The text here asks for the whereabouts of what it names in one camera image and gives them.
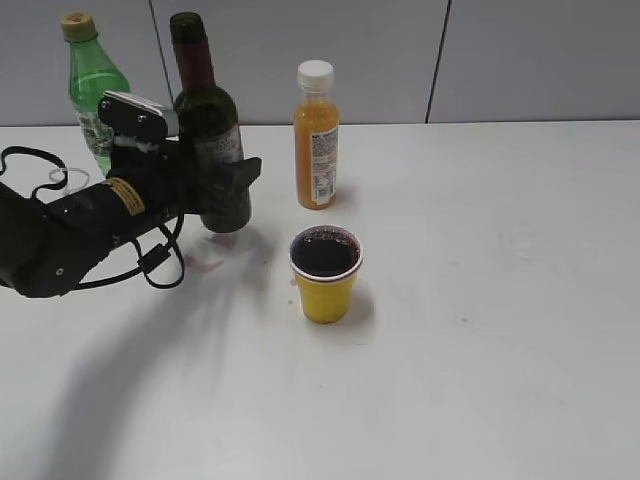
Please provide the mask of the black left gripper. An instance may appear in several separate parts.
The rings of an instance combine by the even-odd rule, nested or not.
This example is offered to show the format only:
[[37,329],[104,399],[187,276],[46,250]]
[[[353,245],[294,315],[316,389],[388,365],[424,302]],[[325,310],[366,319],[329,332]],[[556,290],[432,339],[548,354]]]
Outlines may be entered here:
[[262,159],[217,164],[202,182],[182,153],[172,139],[147,151],[135,144],[116,145],[104,184],[131,216],[183,212],[199,214],[208,230],[245,227],[252,214],[249,189],[261,174]]

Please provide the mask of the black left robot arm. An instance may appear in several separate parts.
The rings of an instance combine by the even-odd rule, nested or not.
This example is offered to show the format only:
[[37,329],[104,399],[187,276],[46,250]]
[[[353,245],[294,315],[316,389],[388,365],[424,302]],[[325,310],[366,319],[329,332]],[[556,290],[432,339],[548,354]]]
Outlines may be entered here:
[[148,151],[116,146],[107,178],[50,203],[1,187],[1,284],[50,298],[150,273],[184,258],[187,215],[224,221],[261,173],[258,157],[201,173],[175,140]]

